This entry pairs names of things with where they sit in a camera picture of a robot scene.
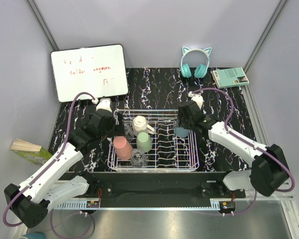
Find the blue plastic cup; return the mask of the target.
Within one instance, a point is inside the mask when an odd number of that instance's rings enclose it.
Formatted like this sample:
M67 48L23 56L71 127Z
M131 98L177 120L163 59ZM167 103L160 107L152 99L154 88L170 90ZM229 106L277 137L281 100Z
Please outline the blue plastic cup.
M185 128L182 128L182 127L175 127L174 128L174 134L177 137L186 138L189 135L189 133L190 133L189 129L185 129Z

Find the green plastic cup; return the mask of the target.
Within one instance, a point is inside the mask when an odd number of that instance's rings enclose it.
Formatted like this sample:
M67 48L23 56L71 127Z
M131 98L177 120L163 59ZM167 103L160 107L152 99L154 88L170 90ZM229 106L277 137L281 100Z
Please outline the green plastic cup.
M152 148L151 137L146 132L140 132L137 136L137 149L148 153Z

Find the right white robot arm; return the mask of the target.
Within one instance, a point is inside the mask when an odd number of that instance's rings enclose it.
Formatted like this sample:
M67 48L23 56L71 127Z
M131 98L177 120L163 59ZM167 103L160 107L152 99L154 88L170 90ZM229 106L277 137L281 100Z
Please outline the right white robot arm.
M198 104L189 100L178 107L178 125L189 129L204 139L222 145L242 158L251 168L230 171L216 185L221 197L228 197L235 190L254 189L269 197L290 178L286 157L276 144L266 146L236 132L213 116L203 113Z

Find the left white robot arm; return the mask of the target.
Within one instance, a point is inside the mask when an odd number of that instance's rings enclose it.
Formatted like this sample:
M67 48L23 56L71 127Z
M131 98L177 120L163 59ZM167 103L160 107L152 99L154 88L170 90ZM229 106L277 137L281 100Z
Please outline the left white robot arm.
M93 197L99 181L88 172L78 172L59 186L54 183L74 164L99 146L107 137L125 134L123 115L97 110L82 126L72 130L57 152L19 185L4 189L5 213L12 211L29 229L40 224L56 206L76 196Z

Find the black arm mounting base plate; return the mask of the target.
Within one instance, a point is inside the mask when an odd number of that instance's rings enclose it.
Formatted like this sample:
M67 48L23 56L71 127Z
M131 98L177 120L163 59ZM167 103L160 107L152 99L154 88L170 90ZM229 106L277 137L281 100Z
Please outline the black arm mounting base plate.
M233 193L220 185L224 172L91 172L102 191L102 210L211 208L211 199L245 200L254 191Z

